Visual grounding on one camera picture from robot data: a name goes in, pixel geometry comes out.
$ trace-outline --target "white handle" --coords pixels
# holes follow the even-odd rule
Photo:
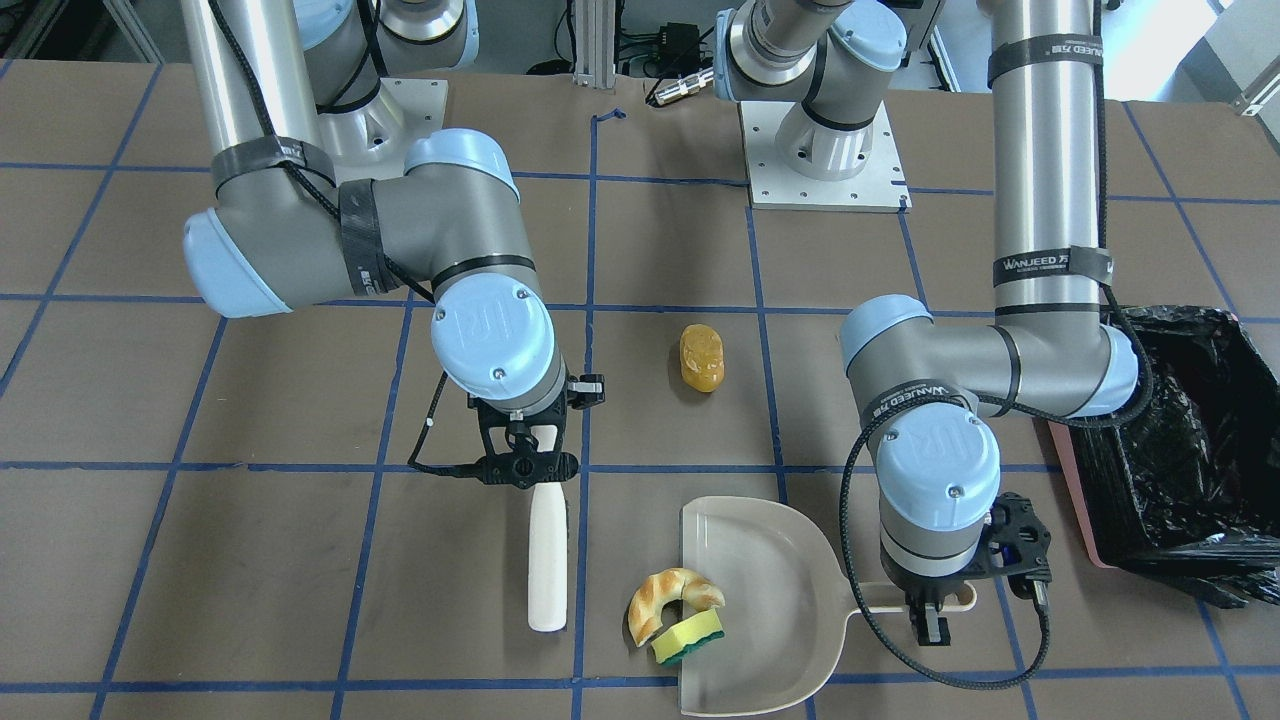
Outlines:
[[[559,483],[538,483],[529,509],[529,626],[540,633],[568,619],[568,510]]]

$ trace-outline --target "sponge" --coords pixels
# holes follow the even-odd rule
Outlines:
[[[724,637],[716,609],[704,610],[671,626],[653,641],[653,655],[659,665],[675,665],[690,652],[716,638]]]

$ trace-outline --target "black trash bag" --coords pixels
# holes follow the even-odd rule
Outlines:
[[[1280,605],[1280,387],[1235,315],[1125,310],[1151,407],[1071,429],[1100,557],[1217,607]]]

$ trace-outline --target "light blue joint cap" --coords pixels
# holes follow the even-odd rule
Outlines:
[[[480,54],[480,15],[476,14],[476,0],[467,0],[467,40],[462,45],[462,58],[458,59],[458,64],[449,68],[456,70],[458,68],[465,68],[471,63],[476,61],[476,55]]]
[[[897,13],[877,0],[855,0],[831,26],[836,41],[855,58],[891,73],[902,64],[906,28]]]
[[[356,0],[293,0],[302,49],[311,50],[329,40],[355,6]]]
[[[436,301],[431,346],[462,389],[484,400],[515,400],[550,369],[556,332],[529,286],[499,273],[476,273]]]
[[[1071,418],[1092,418],[1106,415],[1124,407],[1125,402],[1133,397],[1134,388],[1138,387],[1138,356],[1133,352],[1133,343],[1119,328],[1100,325],[1107,333],[1111,342],[1111,360],[1107,363],[1107,374],[1102,377],[1098,389],[1093,391],[1093,397],[1071,414]]]
[[[262,282],[211,209],[187,219],[182,249],[196,290],[219,315],[256,318],[293,311]]]
[[[840,350],[845,357],[845,370],[854,361],[867,343],[876,340],[876,336],[911,318],[928,318],[933,322],[933,315],[919,300],[906,295],[882,295],[863,302],[845,318],[845,324],[840,327]]]
[[[733,20],[736,10],[721,10],[716,13],[716,54],[712,56],[712,73],[716,78],[712,90],[716,97],[733,102],[733,88],[728,82],[728,23]]]
[[[941,533],[983,519],[1000,491],[1000,445],[977,415],[934,402],[899,415],[876,454],[884,500],[913,525]]]
[[[497,140],[480,131],[447,128],[415,140],[404,154],[404,174],[430,163],[462,165],[493,176],[507,183],[507,187],[516,193],[516,201],[520,201],[520,191],[516,190],[516,181],[511,177],[507,155]]]

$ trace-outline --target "curved pastry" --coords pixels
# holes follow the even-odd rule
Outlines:
[[[699,612],[724,607],[724,593],[692,570],[671,568],[649,575],[627,607],[627,628],[636,647],[662,629],[662,609],[675,600],[684,600]]]

